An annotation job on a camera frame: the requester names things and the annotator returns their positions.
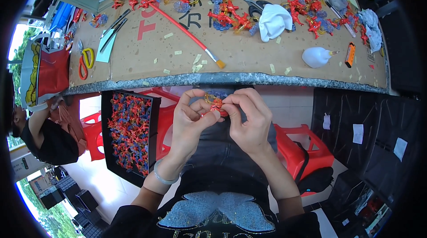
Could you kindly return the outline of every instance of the bracelet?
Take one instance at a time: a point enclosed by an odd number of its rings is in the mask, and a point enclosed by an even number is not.
[[[174,184],[175,182],[177,182],[178,181],[178,179],[179,179],[179,175],[178,175],[178,177],[176,178],[176,179],[173,179],[173,180],[165,180],[165,179],[163,179],[162,177],[160,177],[159,176],[159,174],[157,173],[157,166],[160,164],[160,162],[162,162],[162,160],[163,159],[160,159],[159,161],[157,161],[155,164],[154,164],[154,175],[156,175],[156,178],[159,180],[159,181],[161,181],[163,184]]]

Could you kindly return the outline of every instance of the jeans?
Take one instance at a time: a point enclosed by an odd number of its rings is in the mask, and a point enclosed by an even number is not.
[[[204,91],[223,91],[227,95],[232,94],[235,90],[243,87],[252,86],[239,86],[239,87],[197,87]],[[195,102],[203,97],[194,97],[190,100],[189,104]],[[242,114],[242,122],[248,119],[246,114],[239,108]],[[274,152],[277,153],[276,131],[273,123],[270,124],[268,133],[268,142],[271,144]],[[210,165],[222,165],[234,170],[243,172],[257,181],[268,186],[267,178],[261,168],[246,154],[230,137],[230,118],[226,117],[224,122],[216,122],[212,126],[206,128],[200,135],[199,144],[194,155],[186,162],[181,171],[181,176],[188,170],[195,167],[203,167]]]

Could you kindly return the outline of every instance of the light blue paper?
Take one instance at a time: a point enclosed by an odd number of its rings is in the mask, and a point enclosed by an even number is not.
[[[116,34],[114,34],[114,36],[108,42],[107,46],[105,46],[103,52],[101,53],[100,51],[101,51],[101,48],[104,46],[104,43],[109,38],[109,36],[111,36],[111,34],[113,34],[113,31],[114,31],[114,29],[110,29],[108,31],[108,33],[105,34],[104,38],[102,38],[99,41],[99,47],[98,47],[97,57],[95,58],[96,61],[98,61],[98,62],[104,62],[104,63],[108,63],[110,61],[110,55],[111,55],[111,51],[113,49],[114,40],[116,39]]]

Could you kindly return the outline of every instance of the plastic squeeze bottle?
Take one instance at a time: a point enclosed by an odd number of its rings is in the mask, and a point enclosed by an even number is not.
[[[311,47],[302,53],[302,59],[311,68],[318,68],[324,66],[332,55],[339,52],[328,51],[322,47]]]

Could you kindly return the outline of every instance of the plastic stool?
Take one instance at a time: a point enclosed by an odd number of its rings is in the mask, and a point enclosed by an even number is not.
[[[334,162],[334,156],[329,152],[326,145],[319,139],[306,124],[301,124],[300,128],[281,128],[279,125],[274,124],[276,129],[277,148],[280,153],[285,157],[287,163],[287,170],[291,173],[293,179],[296,179],[299,171],[301,170],[305,154],[288,136],[287,134],[307,134],[310,137],[310,145],[308,147],[309,160],[307,166],[302,172],[300,178],[303,179],[308,174],[312,173],[321,167],[331,167]],[[312,193],[304,193],[302,196],[312,195]]]
[[[103,132],[101,111],[81,119],[80,122],[86,137],[87,148],[91,153],[91,160],[104,159],[105,155],[98,150],[98,146],[103,146],[102,136],[100,135]]]
[[[155,93],[175,102],[178,102],[180,98],[179,96],[164,91],[163,87],[154,87],[151,90],[142,91],[139,94],[148,95],[150,93]],[[162,159],[169,153],[170,146],[164,145],[163,140],[170,126],[173,124],[173,111],[175,110],[175,107],[176,104],[168,107],[160,107],[159,120],[157,124],[156,161]]]

